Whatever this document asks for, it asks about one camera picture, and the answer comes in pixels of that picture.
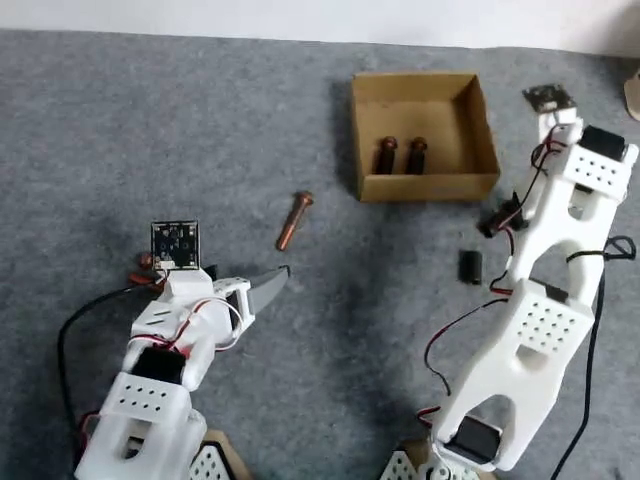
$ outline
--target white wall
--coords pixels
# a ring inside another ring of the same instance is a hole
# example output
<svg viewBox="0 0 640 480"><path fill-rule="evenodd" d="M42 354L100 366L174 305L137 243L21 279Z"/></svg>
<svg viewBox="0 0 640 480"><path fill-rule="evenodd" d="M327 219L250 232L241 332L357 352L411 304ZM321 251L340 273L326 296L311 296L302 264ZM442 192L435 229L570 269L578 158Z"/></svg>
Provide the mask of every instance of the white wall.
<svg viewBox="0 0 640 480"><path fill-rule="evenodd" d="M0 0L0 27L525 46L640 58L640 0Z"/></svg>

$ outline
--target bolt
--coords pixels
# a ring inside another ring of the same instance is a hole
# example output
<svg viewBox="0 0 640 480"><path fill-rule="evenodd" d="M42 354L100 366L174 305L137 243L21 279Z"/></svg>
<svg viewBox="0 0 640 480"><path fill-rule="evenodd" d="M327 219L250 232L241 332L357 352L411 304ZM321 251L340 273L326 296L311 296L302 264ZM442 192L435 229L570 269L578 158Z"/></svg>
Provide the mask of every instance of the bolt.
<svg viewBox="0 0 640 480"><path fill-rule="evenodd" d="M284 252L289 246L293 232L302 218L302 213L310 205L313 205L311 192L296 193L296 200L293 204L293 209L289 213L287 221L284 223L284 227L282 227L282 233L280 233L280 237L276 242L276 248L281 252Z"/></svg>
<svg viewBox="0 0 640 480"><path fill-rule="evenodd" d="M409 161L407 162L407 175L422 175L424 173L424 152L427 150L427 141L422 137L416 137L411 142Z"/></svg>
<svg viewBox="0 0 640 480"><path fill-rule="evenodd" d="M380 155L376 165L377 175L391 175L393 171L393 160L396 156L398 141L395 137L384 137L380 142Z"/></svg>

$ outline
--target open cardboard box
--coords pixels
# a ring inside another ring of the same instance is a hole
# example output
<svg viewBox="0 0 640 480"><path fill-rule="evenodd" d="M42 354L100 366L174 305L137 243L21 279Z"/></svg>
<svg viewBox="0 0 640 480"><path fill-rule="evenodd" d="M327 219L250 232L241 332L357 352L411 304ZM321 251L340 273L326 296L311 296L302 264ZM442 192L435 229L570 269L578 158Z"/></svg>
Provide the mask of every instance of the open cardboard box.
<svg viewBox="0 0 640 480"><path fill-rule="evenodd" d="M363 202L485 199L500 176L484 95L473 73L353 78L358 196ZM392 175L375 175L380 141L398 140ZM423 175L403 175L411 141L427 140Z"/></svg>

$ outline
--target gray carpet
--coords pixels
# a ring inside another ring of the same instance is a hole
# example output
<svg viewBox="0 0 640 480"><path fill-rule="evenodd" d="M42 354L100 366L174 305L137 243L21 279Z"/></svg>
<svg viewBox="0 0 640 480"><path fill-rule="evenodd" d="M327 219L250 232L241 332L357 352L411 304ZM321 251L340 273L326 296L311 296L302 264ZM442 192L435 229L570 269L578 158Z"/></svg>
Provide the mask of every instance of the gray carpet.
<svg viewBox="0 0 640 480"><path fill-rule="evenodd" d="M637 62L526 49L465 50L80 33L0 33L0 478L65 478L69 445L55 370L67 316L125 284L152 220L197 218L204 263L293 278L236 348L221 354L196 408L226 431L258 479L376 479L394 446L424 434L416 409L442 388L425 341L490 298L456 281L460 248L500 273L506 245L474 228L477 205L363 205L353 195L349 81L360 71L480 74L508 189L526 171L535 118L524 87L562 82L581 114L640 142L622 82ZM640 240L640 175L613 231ZM295 190L316 203L286 253L274 241ZM637 478L640 275L608 265L590 427L563 479ZM537 272L566 282L562 259ZM104 305L69 338L78 412L100 406L130 322L150 295ZM495 322L444 337L454 376ZM584 354L516 469L547 478L582 414Z"/></svg>

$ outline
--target white robotic arm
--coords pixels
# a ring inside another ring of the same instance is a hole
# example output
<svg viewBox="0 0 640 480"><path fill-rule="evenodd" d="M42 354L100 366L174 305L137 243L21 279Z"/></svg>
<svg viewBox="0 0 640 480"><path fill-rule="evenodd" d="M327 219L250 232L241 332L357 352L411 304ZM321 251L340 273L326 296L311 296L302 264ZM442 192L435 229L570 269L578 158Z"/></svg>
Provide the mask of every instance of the white robotic arm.
<svg viewBox="0 0 640 480"><path fill-rule="evenodd" d="M438 457L477 470L514 467L555 404L566 367L594 322L591 304L602 256L579 256L568 264L567 292L532 279L534 263L554 245L567 257L605 248L638 157L638 147L621 137L585 128L575 107L555 117L540 115L539 127L540 138L558 152L545 163L545 175L533 167L525 187L516 190L525 199L518 214L528 226L508 264L513 294L493 336L454 384L431 433ZM469 415L494 396L511 403L504 429Z"/></svg>
<svg viewBox="0 0 640 480"><path fill-rule="evenodd" d="M78 480L186 480L207 425L191 407L217 351L235 344L289 277L213 281L170 270L133 323L122 366L77 466Z"/></svg>

